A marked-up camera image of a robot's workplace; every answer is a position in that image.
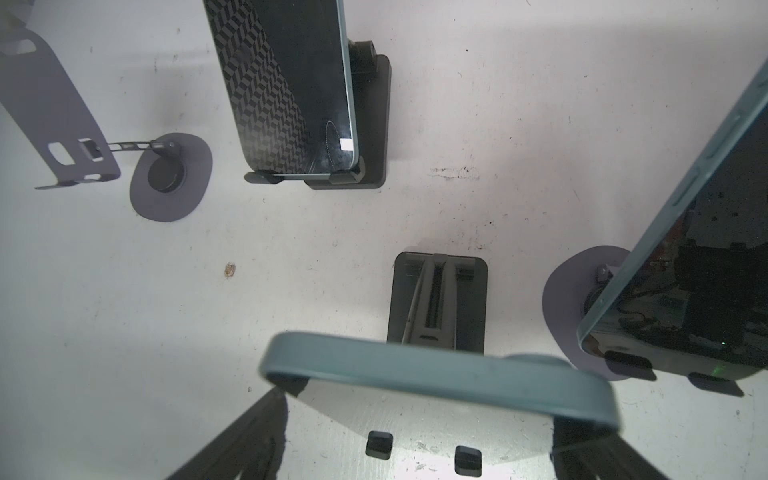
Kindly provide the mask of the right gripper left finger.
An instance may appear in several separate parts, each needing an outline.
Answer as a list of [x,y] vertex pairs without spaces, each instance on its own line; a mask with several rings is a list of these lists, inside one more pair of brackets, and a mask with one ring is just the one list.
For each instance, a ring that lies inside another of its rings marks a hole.
[[170,475],[172,479],[275,479],[286,446],[288,404],[271,389]]

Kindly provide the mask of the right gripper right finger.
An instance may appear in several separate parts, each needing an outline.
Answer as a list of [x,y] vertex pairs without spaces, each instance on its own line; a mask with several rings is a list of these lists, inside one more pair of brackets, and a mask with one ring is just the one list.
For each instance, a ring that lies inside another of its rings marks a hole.
[[550,459],[557,479],[668,479],[616,431],[565,418],[554,419]]

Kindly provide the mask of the grey round-base phone stand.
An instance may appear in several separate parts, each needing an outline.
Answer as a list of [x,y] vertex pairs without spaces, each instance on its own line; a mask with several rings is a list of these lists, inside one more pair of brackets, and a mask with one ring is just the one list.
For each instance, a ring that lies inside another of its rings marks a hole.
[[168,133],[153,140],[109,142],[58,57],[38,34],[1,33],[1,104],[56,178],[55,187],[121,176],[115,156],[137,152],[129,199],[155,222],[174,222],[201,203],[213,169],[200,137]]

